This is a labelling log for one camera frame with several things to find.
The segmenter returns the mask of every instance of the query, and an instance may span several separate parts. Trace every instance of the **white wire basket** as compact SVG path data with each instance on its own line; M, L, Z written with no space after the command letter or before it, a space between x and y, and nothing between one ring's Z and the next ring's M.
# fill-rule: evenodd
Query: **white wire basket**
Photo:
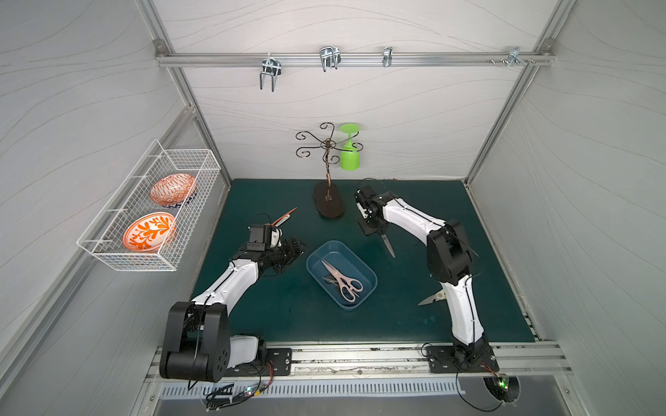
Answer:
M153 185L179 172L190 174L196 180L196 189L192 187L185 198L188 202L180 208L155 204L149 196ZM219 174L220 165L209 149L164 149L156 140L77 243L114 270L173 272L178 268ZM165 242L157 251L150 253L127 249L123 244L125 231L151 212L168 212L176 218Z

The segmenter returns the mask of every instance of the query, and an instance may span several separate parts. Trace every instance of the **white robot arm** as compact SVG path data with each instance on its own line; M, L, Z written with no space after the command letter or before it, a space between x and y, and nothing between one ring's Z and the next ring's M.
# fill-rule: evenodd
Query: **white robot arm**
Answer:
M192 301L171 307L160 358L162 378L217 382L227 368L258 357L259 339L229 337L227 317L265 270L281 273L303 254L300 241L281 236L282 230L270 224L250 226L249 241L215 283Z
M446 291L454 359L460 369L478 366L478 358L490 346L476 312L472 258L462 225L427 215L391 192L376 194L370 186L356 191L356 206L363 216L359 224L366 235L383 233L388 224L395 224L426 245L430 273Z

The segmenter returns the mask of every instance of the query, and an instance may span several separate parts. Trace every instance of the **blue plastic tray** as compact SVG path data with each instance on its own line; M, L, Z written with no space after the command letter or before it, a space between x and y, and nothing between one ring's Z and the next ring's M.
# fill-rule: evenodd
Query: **blue plastic tray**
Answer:
M326 260L349 278L358 279L363 284L363 291L357 293L355 302L346 301L340 290L322 279L329 275L328 269L322 264ZM360 306L368 296L377 288L377 275L363 262L349 247L337 240L325 242L321 247L308 256L306 261L308 272L319 283L328 295L344 310L352 311Z

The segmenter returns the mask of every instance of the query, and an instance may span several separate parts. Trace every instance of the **orange and white bowl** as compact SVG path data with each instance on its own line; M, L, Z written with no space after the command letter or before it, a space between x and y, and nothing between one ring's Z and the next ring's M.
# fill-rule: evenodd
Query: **orange and white bowl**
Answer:
M176 218L168 212L153 212L127 228L123 244L133 252L152 252L162 246L167 235L170 235L169 241L176 235Z
M167 208L180 208L194 198L195 192L196 179L187 173L176 173L158 180L151 188L150 197L155 204Z

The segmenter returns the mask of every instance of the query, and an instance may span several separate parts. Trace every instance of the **dark green mat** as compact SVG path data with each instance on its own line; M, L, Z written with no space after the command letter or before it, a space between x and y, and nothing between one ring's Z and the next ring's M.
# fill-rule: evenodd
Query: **dark green mat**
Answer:
M269 270L234 307L231 334L258 333L267 341L449 341L451 317L446 301L417 306L442 287L428 273L426 247L396 225L386 235L392 258L378 235L366 237L354 203L358 181L337 180L346 212L337 220L317 213L312 199L315 180L247 180L233 182L217 230L194 288L199 294L225 271L228 259L247 240L249 224L263 224L293 207L282 225L284 237L296 236L306 253L284 274ZM383 192L379 182L368 181ZM444 220L459 220L470 246L483 260L474 278L476 305L488 338L497 342L534 340L504 277L474 207L459 181L384 181L387 189L419 210ZM305 268L306 258L323 243L339 240L377 273L378 287L352 312L341 310ZM474 273L481 266L475 259Z

